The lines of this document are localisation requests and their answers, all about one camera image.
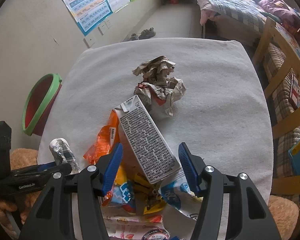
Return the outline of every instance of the wooden chair back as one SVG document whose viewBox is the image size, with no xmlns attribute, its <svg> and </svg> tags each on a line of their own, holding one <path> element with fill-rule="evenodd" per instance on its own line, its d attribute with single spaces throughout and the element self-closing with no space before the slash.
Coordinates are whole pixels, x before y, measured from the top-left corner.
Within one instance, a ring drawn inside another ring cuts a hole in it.
<svg viewBox="0 0 300 240">
<path fill-rule="evenodd" d="M 276 73 L 276 75 L 272 77 L 272 79 L 269 81 L 269 85 L 264 90 L 266 98 L 269 98 L 272 95 L 272 93 L 284 80 L 284 78 L 287 76 L 291 69 L 293 69 L 295 76 L 298 79 L 298 84 L 300 86 L 300 57 L 296 53 L 293 46 L 277 30 L 276 22 L 269 17 L 267 18 L 266 25 L 262 33 L 259 45 L 252 58 L 252 63 L 255 65 L 262 61 L 269 46 L 269 43 L 272 39 L 276 44 L 279 45 L 280 49 L 285 54 L 286 59 L 283 62 L 280 69 L 278 70 L 278 72 Z M 300 126 L 300 107 L 272 127 L 273 138 L 279 138 L 284 134 L 294 130 L 298 126 Z M 300 175 L 287 178 L 273 179 L 271 193 L 280 195 L 300 195 Z M 296 237 L 299 232 L 300 210 L 298 222 L 295 227 L 292 238 Z"/>
</svg>

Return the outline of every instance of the table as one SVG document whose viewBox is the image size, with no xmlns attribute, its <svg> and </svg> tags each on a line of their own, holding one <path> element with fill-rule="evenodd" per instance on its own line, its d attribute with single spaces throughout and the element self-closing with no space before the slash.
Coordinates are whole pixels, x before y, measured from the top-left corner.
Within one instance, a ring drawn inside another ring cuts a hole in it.
<svg viewBox="0 0 300 240">
<path fill-rule="evenodd" d="M 176 63 L 171 76 L 182 78 L 187 88 L 175 102 L 174 116 L 157 122 L 173 153 L 178 155 L 178 145 L 186 142 L 193 154 L 222 173 L 247 173 L 267 202 L 273 170 L 270 118 L 257 74 L 237 41 L 165 38 L 88 49 L 74 64 L 54 102 L 38 163 L 54 160 L 49 143 L 63 137 L 80 167 L 86 167 L 82 156 L 106 124 L 111 109 L 131 97 L 142 80 L 131 71 L 160 55 Z M 225 195 L 221 239 L 226 233 L 227 210 Z M 190 239 L 192 230 L 185 228 L 193 228 L 195 221 L 172 207 L 164 215 L 172 236 Z M 76 237 L 81 239 L 76 220 Z"/>
</svg>

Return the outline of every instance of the blue gripper pad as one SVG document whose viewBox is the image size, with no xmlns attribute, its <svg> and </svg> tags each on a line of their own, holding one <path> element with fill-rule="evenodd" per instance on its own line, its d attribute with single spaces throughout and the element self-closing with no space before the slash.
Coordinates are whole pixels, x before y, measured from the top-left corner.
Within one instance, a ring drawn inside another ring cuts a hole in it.
<svg viewBox="0 0 300 240">
<path fill-rule="evenodd" d="M 123 156 L 122 144 L 118 143 L 117 145 L 115 145 L 109 155 L 112 155 L 112 158 L 109 161 L 105 173 L 103 174 L 103 183 L 101 188 L 101 192 L 103 195 L 106 195 L 106 193 L 111 190 L 115 176 L 117 175 L 119 165 Z"/>
<path fill-rule="evenodd" d="M 199 187 L 198 187 L 199 175 L 198 175 L 197 171 L 195 170 L 195 167 L 192 164 L 189 154 L 191 155 L 186 144 L 180 143 L 179 150 L 178 150 L 179 160 L 181 162 L 181 166 L 185 173 L 190 190 L 193 193 L 197 194 L 199 191 Z"/>
</svg>

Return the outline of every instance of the plaid cushion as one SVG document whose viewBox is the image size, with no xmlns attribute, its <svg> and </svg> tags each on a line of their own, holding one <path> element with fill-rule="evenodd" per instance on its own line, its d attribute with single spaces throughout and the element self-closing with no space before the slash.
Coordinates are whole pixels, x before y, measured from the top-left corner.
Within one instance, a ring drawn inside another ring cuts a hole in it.
<svg viewBox="0 0 300 240">
<path fill-rule="evenodd" d="M 227 15 L 262 33 L 266 22 L 264 10 L 252 0 L 208 0 L 212 10 Z"/>
<path fill-rule="evenodd" d="M 275 45 L 270 44 L 267 53 L 263 59 L 263 67 L 266 71 L 268 80 L 276 75 L 282 63 L 285 60 L 284 53 Z M 281 82 L 278 88 L 272 94 L 274 103 L 275 115 L 277 121 L 281 121 L 289 114 L 294 112 L 294 109 L 289 101 L 291 78 L 293 70 L 290 70 L 285 79 Z M 293 176 L 291 161 L 288 156 L 288 150 L 300 140 L 300 128 L 295 128 L 293 131 L 281 136 L 278 142 L 278 151 L 274 153 L 274 178 L 282 178 Z M 297 205 L 299 202 L 299 195 L 282 196 L 294 201 Z"/>
</svg>

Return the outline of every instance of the brown plush toy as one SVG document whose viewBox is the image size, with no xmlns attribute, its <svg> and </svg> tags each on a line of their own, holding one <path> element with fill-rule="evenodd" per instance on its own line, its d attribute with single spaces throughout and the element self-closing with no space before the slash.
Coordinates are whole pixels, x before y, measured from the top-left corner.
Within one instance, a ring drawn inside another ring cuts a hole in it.
<svg viewBox="0 0 300 240">
<path fill-rule="evenodd" d="M 11 169 L 14 170 L 30 165 L 36 165 L 38 164 L 37 157 L 38 151 L 36 150 L 16 149 L 10 154 Z M 21 205 L 22 207 L 20 207 L 18 203 L 22 223 L 26 221 L 26 217 L 39 194 L 40 192 L 27 194 L 23 200 L 24 205 Z M 268 207 L 277 224 L 282 240 L 288 240 L 291 237 L 298 220 L 298 206 L 288 199 L 271 195 Z M 12 231 L 12 226 L 4 213 L 5 210 L 10 212 L 16 211 L 17 206 L 14 203 L 0 200 L 0 223 L 9 236 L 15 239 L 16 233 Z"/>
</svg>

